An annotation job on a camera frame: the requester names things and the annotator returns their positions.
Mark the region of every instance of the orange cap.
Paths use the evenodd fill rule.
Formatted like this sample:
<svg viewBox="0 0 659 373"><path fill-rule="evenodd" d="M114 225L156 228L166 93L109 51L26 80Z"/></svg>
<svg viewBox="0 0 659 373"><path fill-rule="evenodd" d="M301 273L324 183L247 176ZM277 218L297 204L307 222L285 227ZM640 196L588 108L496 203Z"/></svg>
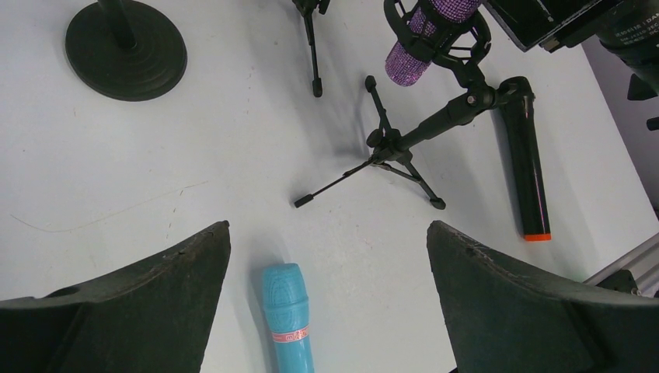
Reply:
<svg viewBox="0 0 659 373"><path fill-rule="evenodd" d="M525 235L524 239L529 242L550 241L552 239L551 233L543 233L540 235Z"/></svg>

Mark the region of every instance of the white table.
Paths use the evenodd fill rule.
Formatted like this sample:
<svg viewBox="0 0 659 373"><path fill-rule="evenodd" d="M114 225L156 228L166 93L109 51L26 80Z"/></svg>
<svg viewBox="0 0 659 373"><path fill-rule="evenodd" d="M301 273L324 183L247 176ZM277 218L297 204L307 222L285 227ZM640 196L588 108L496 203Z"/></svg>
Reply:
<svg viewBox="0 0 659 373"><path fill-rule="evenodd" d="M272 371L255 279L282 261L305 274L318 372L449 371L425 249L433 220L577 281L659 231L580 48L523 54L486 14L488 81L525 75L538 97L553 241L528 244L489 114L413 150L445 211L377 169L291 206L368 155L378 117L366 75L403 133L463 92L437 67L408 89L386 78L395 36L382 1L333 2L316 17L315 99L289 0L148 0L179 27L189 63L172 92L144 103L107 99L70 69L65 30L90 2L0 5L0 298L44 296L227 219L232 258L202 371Z"/></svg>

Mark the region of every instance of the purple microphone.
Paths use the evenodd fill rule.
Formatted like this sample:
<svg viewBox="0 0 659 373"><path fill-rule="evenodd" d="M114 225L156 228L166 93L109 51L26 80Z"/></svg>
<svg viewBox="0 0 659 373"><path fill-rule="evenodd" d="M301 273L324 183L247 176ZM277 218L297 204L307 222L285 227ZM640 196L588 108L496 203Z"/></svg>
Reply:
<svg viewBox="0 0 659 373"><path fill-rule="evenodd" d="M463 23L471 17L483 0L428 0L434 10L450 22ZM426 22L426 16L421 8L418 8L412 15L408 25L414 33L430 37L437 27ZM405 51L405 47L400 43L393 46L387 61L385 70L387 75L398 85L409 87L419 80L421 75L428 69L430 62L419 61Z"/></svg>

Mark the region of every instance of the teal microphone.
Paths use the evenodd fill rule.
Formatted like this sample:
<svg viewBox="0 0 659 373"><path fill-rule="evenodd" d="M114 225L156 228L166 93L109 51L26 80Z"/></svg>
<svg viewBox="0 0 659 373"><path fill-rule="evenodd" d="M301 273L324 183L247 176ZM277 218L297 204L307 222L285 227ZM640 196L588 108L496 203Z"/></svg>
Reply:
<svg viewBox="0 0 659 373"><path fill-rule="evenodd" d="M281 264L263 271L263 309L272 332L279 373L313 373L309 297L297 264Z"/></svg>

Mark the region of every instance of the mini tripod stand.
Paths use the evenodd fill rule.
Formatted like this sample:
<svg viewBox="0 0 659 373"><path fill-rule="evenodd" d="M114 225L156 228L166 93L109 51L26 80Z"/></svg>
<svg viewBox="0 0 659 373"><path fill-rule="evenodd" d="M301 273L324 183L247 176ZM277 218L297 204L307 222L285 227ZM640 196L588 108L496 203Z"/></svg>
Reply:
<svg viewBox="0 0 659 373"><path fill-rule="evenodd" d="M345 172L343 176L341 176L341 178L334 183L331 183L321 190L313 194L308 194L303 198L295 201L295 206L301 207L302 205L311 202L315 196L321 194L325 190L328 190L330 187L333 187L334 185L354 175L367 166L374 166L419 184L430 198L431 204L439 210L444 210L446 208L446 203L444 200L442 200L440 197L437 197L437 194L434 193L430 186L428 186L428 183L426 183L426 180L424 180L424 178L419 174L417 168L412 165L412 152L409 149L406 149L402 152L393 150L395 149L393 148L394 143L396 143L401 138L401 135L400 131L392 128L391 124L389 123L389 119L387 118L387 110L382 105L378 91L375 89L375 78L372 75L369 75L366 78L365 85L366 90L371 93L371 96L373 96L375 108L378 110L378 114L380 116L380 124L378 129L373 130L373 132L371 132L371 134L368 135L368 138L366 139L366 145L369 148L374 149L373 155L358 167ZM403 171L391 167L387 161L396 161L400 163L410 173L404 173Z"/></svg>
<svg viewBox="0 0 659 373"><path fill-rule="evenodd" d="M318 58L316 56L316 39L313 34L312 14L316 7L318 7L320 14L325 14L327 7L330 6L330 0L293 0L293 3L305 20L305 29L307 31L307 40L311 47L311 62L313 65L313 95L320 97L323 95L323 83L318 75Z"/></svg>

